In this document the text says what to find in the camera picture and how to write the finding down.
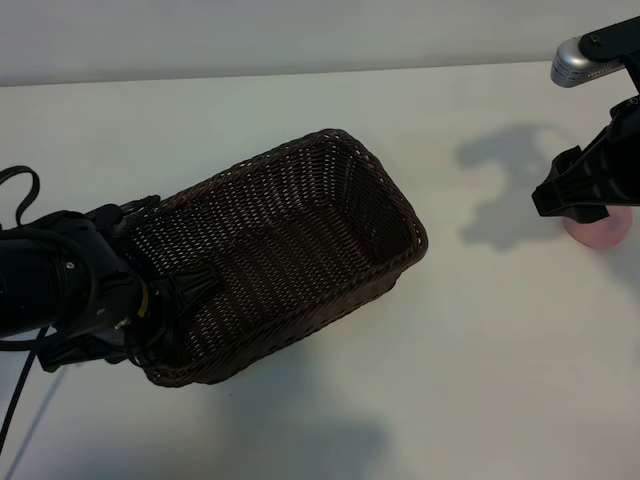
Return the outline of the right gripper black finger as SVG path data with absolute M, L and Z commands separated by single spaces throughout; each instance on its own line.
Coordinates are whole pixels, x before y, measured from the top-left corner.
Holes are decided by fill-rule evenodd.
M 592 224 L 608 218 L 609 212 L 605 205 L 575 205 L 566 209 L 564 217 L 578 224 Z
M 541 217 L 564 217 L 566 209 L 575 205 L 606 206 L 611 193 L 607 161 L 601 164 L 606 140 L 603 129 L 585 149 L 576 146 L 554 158 L 548 176 L 532 193 Z

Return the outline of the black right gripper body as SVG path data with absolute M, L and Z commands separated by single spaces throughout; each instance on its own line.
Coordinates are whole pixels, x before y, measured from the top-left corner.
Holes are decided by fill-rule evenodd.
M 615 193 L 613 205 L 639 204 L 639 96 L 611 109 L 611 162 Z

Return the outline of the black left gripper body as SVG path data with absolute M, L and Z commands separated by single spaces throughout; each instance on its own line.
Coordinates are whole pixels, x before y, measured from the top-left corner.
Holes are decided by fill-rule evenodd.
M 65 338 L 42 349 L 42 368 L 58 368 L 92 360 L 117 364 L 129 360 L 141 368 L 157 364 L 169 339 L 168 321 L 162 317 L 164 292 L 160 279 L 135 264 L 125 243 L 135 223 L 156 205 L 107 204 L 87 214 L 57 212 L 42 221 L 51 232 L 74 242 L 88 258 L 70 282 L 73 293 L 93 285 L 97 297 L 86 313 L 78 313 L 54 327 Z

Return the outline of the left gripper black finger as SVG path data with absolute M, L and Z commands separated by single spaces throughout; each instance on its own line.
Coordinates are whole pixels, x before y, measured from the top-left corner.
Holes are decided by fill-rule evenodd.
M 199 309 L 221 289 L 221 277 L 211 267 L 202 267 L 156 277 L 150 287 L 150 352 L 154 358 L 179 358 Z

